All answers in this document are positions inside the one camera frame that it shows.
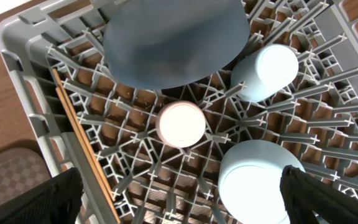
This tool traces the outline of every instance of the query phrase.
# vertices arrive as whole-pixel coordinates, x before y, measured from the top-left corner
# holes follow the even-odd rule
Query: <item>cup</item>
[[[205,131],[203,112],[192,102],[176,101],[165,106],[156,120],[159,138],[171,147],[196,144]]]
[[[231,73],[231,85],[245,81],[237,93],[243,100],[260,102],[290,84],[298,73],[298,59],[286,45],[272,44],[241,60]]]
[[[223,205],[241,223],[290,223],[280,191],[287,165],[305,171],[292,153],[272,142],[251,140],[231,147],[219,171]]]

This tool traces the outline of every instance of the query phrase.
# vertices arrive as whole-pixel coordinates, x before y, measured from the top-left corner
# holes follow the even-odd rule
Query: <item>gray plastic rack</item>
[[[123,223],[237,223],[219,199],[217,182],[222,156],[245,140],[287,148],[309,174],[358,198],[358,64],[344,65],[338,51],[358,58],[358,19],[349,21],[347,3],[243,2],[251,34],[241,57],[281,43],[300,65],[293,83],[261,103],[236,96],[247,84],[229,86],[233,65],[169,90],[137,90],[108,78],[114,74],[104,60],[103,31],[125,1],[45,1],[1,22],[0,52],[50,173],[80,169],[85,194],[78,223],[115,219],[55,93],[53,68]],[[330,26],[338,33],[329,33]],[[189,148],[171,148],[156,135],[157,113],[176,100],[196,103],[206,116],[205,135]]]

